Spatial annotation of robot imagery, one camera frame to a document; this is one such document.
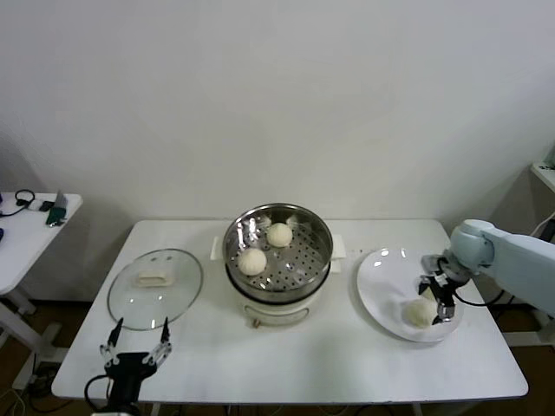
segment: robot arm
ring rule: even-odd
[[[454,291],[478,273],[532,306],[555,315],[555,245],[513,235],[486,221],[468,219],[451,235],[443,256],[425,256],[420,293],[430,288],[438,302],[434,323],[454,316]]]
[[[492,277],[502,289],[555,315],[554,244],[468,219],[453,231],[451,253],[471,272]]]

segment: small white table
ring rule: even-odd
[[[66,220],[69,220],[82,204],[82,198],[75,194],[65,194],[68,200]],[[2,212],[9,213],[21,207],[16,206],[13,192],[2,192]],[[54,193],[37,193],[37,199],[54,201]],[[54,240],[61,227],[46,225],[47,212],[23,210],[13,217],[0,218],[0,227],[4,235],[0,241],[0,296],[8,297],[17,307],[18,313],[33,313],[35,307],[16,289],[35,261],[42,255]],[[0,303],[0,327],[4,329],[0,342],[8,335],[16,337],[20,342],[36,353],[36,361],[62,362],[66,348],[55,348],[52,341],[60,330],[59,323],[51,323],[42,335],[38,334],[18,314],[14,314]],[[32,373],[33,354],[27,359],[21,372],[13,383],[15,389],[23,389]]]
[[[442,253],[448,238],[432,220],[333,220],[347,249],[342,273],[330,275],[314,314],[289,327],[254,329],[240,313],[222,261],[211,261],[212,241],[230,221],[142,221],[135,225],[76,336],[53,385],[57,396],[83,397],[85,383],[103,374],[99,345],[115,322],[107,294],[136,257],[168,247],[188,250],[204,270],[193,306],[170,324],[173,351],[145,380],[140,400],[171,403],[407,403],[483,400],[526,394],[528,385],[486,308],[467,308],[445,341],[421,344],[383,329],[354,289],[358,265],[372,250],[402,246]],[[482,302],[473,283],[461,290]],[[120,351],[150,351],[160,329],[123,329]],[[95,383],[94,399],[106,385]]]

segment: stainless steel pot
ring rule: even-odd
[[[290,245],[272,247],[266,240],[270,225],[285,223],[293,231]],[[248,248],[262,250],[265,270],[246,276],[238,268],[238,257]],[[261,205],[245,212],[227,229],[224,259],[233,286],[254,301],[284,305],[312,295],[325,282],[333,241],[325,222],[306,208],[289,204]]]

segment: table leg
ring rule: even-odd
[[[62,328],[60,323],[51,323],[40,335],[19,315],[14,314],[0,303],[0,326],[32,352],[14,380],[12,386],[16,390],[23,390],[29,384],[33,375],[33,363],[38,366],[41,362],[62,362],[68,352],[67,348],[56,348],[52,345],[52,341]]]
[[[424,413],[422,413],[422,407],[420,406],[420,403],[413,403],[413,415],[424,416]]]
[[[27,299],[27,296],[21,290],[13,289],[6,297],[17,306],[18,314],[34,314],[36,312],[35,305]]]
[[[34,314],[36,312],[35,305],[29,302],[29,299],[27,299],[27,297],[20,290],[13,289],[8,295],[6,295],[6,297],[10,299],[10,301],[14,305],[17,306],[18,314],[20,315]],[[0,348],[1,348],[2,345],[10,337],[10,333],[6,331],[4,328],[1,328],[1,326],[0,326],[0,329],[2,330],[2,333],[0,334]]]
[[[150,416],[158,416],[160,413],[160,403],[153,403],[153,409],[150,411]]]

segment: white cooker base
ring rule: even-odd
[[[255,302],[237,290],[235,293],[241,310],[252,319],[252,326],[257,328],[259,325],[289,325],[302,321],[316,309],[321,290],[322,287],[306,299],[287,305],[268,305]]]

